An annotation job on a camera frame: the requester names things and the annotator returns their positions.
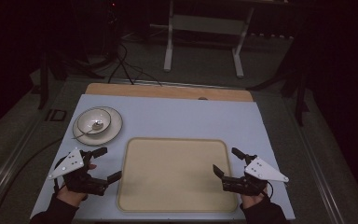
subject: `white desk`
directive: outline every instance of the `white desk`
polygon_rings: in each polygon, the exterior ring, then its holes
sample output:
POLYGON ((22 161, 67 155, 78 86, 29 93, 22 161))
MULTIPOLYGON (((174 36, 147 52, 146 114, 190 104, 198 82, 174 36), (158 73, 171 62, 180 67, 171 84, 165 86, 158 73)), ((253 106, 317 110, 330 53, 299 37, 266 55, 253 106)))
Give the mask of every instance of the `white desk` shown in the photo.
MULTIPOLYGON (((256 103, 85 94, 78 102, 50 171, 60 158, 66 156, 75 147, 83 150, 97 148, 85 146, 72 139, 72 125, 83 111, 101 105, 113 107, 121 114, 123 128, 114 140, 105 145, 108 153, 93 160, 93 163, 98 165, 96 170, 89 171, 93 177, 106 178, 121 170, 126 145, 133 137, 220 139, 226 143, 227 149, 237 147, 245 153, 257 154, 273 167, 278 168, 256 103)), ((242 176, 243 161, 231 153, 229 153, 229 160, 233 176, 242 176)), ((271 184, 274 188, 272 201, 282 207, 286 218, 294 219, 295 215, 284 184, 273 181, 271 184)), ((45 182, 32 216, 47 209, 53 193, 53 185, 51 180, 45 182)), ((117 208, 118 185, 119 181, 109 186, 103 197, 90 195, 81 204, 76 219, 89 221, 244 219, 239 208, 233 213, 124 213, 117 208)))

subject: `plate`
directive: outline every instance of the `plate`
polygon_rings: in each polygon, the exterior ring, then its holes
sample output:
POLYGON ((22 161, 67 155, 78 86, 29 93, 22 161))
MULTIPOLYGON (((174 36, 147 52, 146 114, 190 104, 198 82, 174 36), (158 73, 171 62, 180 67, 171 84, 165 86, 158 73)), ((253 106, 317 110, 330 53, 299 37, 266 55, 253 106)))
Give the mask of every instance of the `plate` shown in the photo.
POLYGON ((110 114, 101 108, 86 110, 77 119, 77 128, 82 133, 95 134, 105 131, 110 125, 110 114), (92 130, 92 125, 100 121, 103 126, 100 129, 92 130))
MULTIPOLYGON (((114 139, 118 135, 118 133, 121 130, 121 127, 123 126, 123 119, 121 115, 114 108, 108 106, 97 106, 97 107, 93 107, 92 109, 96 109, 96 108, 103 109, 109 113, 110 125, 105 129, 104 132, 95 133, 95 134, 85 134, 76 139, 77 141, 88 146, 99 146, 109 142, 110 140, 114 139)), ((79 117, 77 117, 77 119, 75 120, 72 129, 74 136, 79 136, 82 134, 82 132, 77 128, 76 125, 79 117)))

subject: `white bracket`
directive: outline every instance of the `white bracket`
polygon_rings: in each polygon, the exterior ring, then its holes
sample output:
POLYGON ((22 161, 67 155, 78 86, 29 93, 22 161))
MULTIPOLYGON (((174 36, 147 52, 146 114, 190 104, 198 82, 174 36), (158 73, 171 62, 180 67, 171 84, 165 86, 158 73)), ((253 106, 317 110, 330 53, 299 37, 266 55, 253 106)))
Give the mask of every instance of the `white bracket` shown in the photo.
POLYGON ((258 157, 256 157, 248 166, 246 166, 245 173, 262 180, 276 180, 282 182, 289 181, 287 176, 281 174, 281 172, 277 171, 258 157))
POLYGON ((57 166, 57 168, 48 175, 48 179, 55 179, 59 176, 71 173, 84 166, 80 150, 74 149, 69 155, 57 166))

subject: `bowl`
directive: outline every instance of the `bowl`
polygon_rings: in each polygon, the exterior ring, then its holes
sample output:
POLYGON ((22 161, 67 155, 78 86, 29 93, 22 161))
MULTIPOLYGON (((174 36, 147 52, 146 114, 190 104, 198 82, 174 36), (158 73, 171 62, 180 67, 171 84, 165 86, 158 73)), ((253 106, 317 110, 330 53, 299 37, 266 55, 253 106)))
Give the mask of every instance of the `bowl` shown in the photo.
POLYGON ((77 120, 77 128, 82 133, 96 134, 105 131, 111 123, 110 114, 101 108, 83 112, 77 120))

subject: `dark background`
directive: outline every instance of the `dark background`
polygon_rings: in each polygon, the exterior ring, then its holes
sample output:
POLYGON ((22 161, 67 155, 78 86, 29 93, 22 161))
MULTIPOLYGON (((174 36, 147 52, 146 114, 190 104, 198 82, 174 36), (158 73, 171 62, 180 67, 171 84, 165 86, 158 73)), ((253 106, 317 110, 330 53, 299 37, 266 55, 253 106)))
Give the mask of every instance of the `dark background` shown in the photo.
MULTIPOLYGON (((147 36, 145 23, 167 23, 168 2, 127 1, 122 19, 147 36)), ((84 27, 103 32, 109 5, 76 0, 72 3, 0 1, 0 118, 33 87, 29 74, 39 67, 40 53, 46 46, 79 59, 85 58, 86 49, 103 52, 101 40, 93 37, 102 35, 85 33, 84 27)), ((304 24, 285 63, 311 67, 307 87, 313 90, 358 182, 358 1, 323 3, 328 10, 311 16, 304 24)), ((257 17, 250 29, 254 33, 271 33, 266 27, 266 21, 257 17)))

